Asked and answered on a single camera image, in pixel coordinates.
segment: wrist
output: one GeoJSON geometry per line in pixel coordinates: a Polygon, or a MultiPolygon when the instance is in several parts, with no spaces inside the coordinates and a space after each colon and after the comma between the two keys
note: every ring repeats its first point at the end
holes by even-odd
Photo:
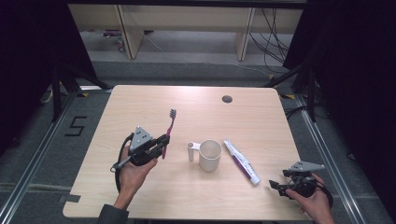
{"type": "Polygon", "coordinates": [[[117,197],[116,202],[114,203],[114,207],[126,210],[131,203],[133,197],[133,193],[125,193],[121,191],[119,196],[117,197]]]}

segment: coffee mug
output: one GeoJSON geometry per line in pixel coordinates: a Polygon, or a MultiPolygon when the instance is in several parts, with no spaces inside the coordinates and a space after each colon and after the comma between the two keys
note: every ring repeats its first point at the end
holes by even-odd
{"type": "Polygon", "coordinates": [[[219,166],[219,160],[221,156],[221,144],[215,140],[205,140],[203,143],[187,144],[187,150],[189,151],[189,160],[194,159],[194,150],[199,151],[199,165],[207,172],[215,171],[219,166]]]}

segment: small cup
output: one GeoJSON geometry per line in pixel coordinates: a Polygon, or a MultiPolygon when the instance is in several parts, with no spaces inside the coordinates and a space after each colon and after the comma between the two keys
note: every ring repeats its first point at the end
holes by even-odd
{"type": "Polygon", "coordinates": [[[189,151],[189,160],[193,161],[194,150],[199,150],[199,165],[207,172],[215,171],[219,166],[219,160],[221,156],[221,144],[215,140],[205,140],[203,143],[187,144],[189,151]]]}

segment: human hand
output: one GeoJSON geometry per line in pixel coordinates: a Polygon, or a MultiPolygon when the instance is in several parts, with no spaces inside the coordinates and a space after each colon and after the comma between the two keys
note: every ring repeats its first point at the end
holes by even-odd
{"type": "MultiPolygon", "coordinates": [[[[122,151],[121,160],[128,157],[129,147],[122,151]]],[[[137,191],[142,187],[149,171],[157,164],[153,159],[142,166],[134,166],[130,161],[125,163],[120,172],[120,194],[114,203],[114,207],[126,210],[137,191]]]]}
{"type": "MultiPolygon", "coordinates": [[[[318,181],[318,184],[322,187],[324,182],[323,179],[317,175],[312,176],[318,181]]],[[[306,212],[312,219],[318,224],[333,224],[332,212],[330,211],[329,200],[326,194],[320,189],[316,188],[314,194],[305,198],[292,189],[286,189],[286,193],[298,203],[300,203],[300,213],[306,212]]]]}

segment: sleeve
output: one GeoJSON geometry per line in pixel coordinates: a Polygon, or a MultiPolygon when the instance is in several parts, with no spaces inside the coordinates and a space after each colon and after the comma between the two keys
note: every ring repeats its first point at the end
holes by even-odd
{"type": "Polygon", "coordinates": [[[105,204],[100,212],[98,224],[124,224],[128,220],[129,212],[105,204]]]}

